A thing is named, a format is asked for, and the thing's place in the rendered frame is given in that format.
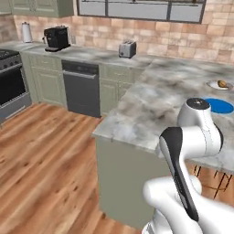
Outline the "grey dishwasher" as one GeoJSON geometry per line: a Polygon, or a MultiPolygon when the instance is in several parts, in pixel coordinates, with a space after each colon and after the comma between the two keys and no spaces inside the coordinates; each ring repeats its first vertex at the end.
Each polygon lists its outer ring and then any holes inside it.
{"type": "Polygon", "coordinates": [[[61,60],[68,110],[101,117],[99,66],[61,60]]]}

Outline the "dark framed window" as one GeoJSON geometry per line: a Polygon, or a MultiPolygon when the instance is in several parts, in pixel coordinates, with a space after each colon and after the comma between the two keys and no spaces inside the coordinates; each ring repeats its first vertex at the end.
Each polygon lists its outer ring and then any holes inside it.
{"type": "Polygon", "coordinates": [[[207,0],[77,0],[80,16],[200,23],[207,0]]]}

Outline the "green base cupboards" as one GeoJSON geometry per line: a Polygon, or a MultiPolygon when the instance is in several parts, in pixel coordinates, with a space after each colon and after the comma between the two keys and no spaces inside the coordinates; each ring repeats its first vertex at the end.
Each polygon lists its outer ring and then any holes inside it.
{"type": "MultiPolygon", "coordinates": [[[[68,108],[62,58],[29,51],[23,52],[21,58],[32,100],[68,108]]],[[[117,104],[126,90],[137,81],[143,70],[117,65],[98,66],[102,116],[117,104]]]]}

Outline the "white paper towel roll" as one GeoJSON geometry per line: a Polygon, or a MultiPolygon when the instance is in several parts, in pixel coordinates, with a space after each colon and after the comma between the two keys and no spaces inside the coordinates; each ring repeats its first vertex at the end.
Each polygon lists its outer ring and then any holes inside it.
{"type": "Polygon", "coordinates": [[[33,42],[30,25],[27,22],[22,23],[22,38],[24,43],[33,42]]]}

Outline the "white plate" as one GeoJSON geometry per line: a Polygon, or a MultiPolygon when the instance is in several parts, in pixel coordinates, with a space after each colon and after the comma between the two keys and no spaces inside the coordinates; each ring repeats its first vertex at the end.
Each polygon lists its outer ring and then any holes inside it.
{"type": "Polygon", "coordinates": [[[231,83],[227,83],[226,87],[219,87],[218,82],[216,80],[208,81],[207,85],[216,90],[232,90],[233,89],[233,85],[231,83]]]}

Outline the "green wall cupboards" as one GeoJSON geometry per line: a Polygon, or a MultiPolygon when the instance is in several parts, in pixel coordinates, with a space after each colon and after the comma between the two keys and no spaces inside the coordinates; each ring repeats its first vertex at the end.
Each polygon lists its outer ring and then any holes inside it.
{"type": "Polygon", "coordinates": [[[0,0],[0,15],[73,16],[73,0],[0,0]]]}

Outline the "black coffee machine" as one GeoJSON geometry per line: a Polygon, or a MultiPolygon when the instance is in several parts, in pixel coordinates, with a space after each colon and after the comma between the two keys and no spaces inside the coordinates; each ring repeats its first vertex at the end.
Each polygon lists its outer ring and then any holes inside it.
{"type": "Polygon", "coordinates": [[[68,28],[65,26],[45,29],[44,39],[48,44],[45,48],[47,52],[57,52],[70,46],[68,28]]]}

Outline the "silver toaster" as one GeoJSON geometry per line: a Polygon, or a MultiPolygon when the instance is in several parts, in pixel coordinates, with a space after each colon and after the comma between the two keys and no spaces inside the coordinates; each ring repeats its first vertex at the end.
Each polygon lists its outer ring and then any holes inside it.
{"type": "Polygon", "coordinates": [[[119,46],[120,58],[132,58],[136,54],[136,42],[131,40],[125,40],[119,46]]]}

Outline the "black and steel oven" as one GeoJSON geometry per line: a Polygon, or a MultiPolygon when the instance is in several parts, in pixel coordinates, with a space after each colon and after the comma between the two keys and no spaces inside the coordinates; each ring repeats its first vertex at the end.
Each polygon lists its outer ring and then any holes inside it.
{"type": "Polygon", "coordinates": [[[31,104],[20,53],[0,48],[0,125],[31,104]]]}

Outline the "blue plate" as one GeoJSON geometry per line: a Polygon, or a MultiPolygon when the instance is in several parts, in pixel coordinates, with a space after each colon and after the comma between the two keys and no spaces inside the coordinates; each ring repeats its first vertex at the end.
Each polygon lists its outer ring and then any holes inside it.
{"type": "Polygon", "coordinates": [[[211,111],[214,113],[229,114],[234,112],[234,106],[227,101],[217,98],[205,98],[205,101],[210,104],[211,111]]]}

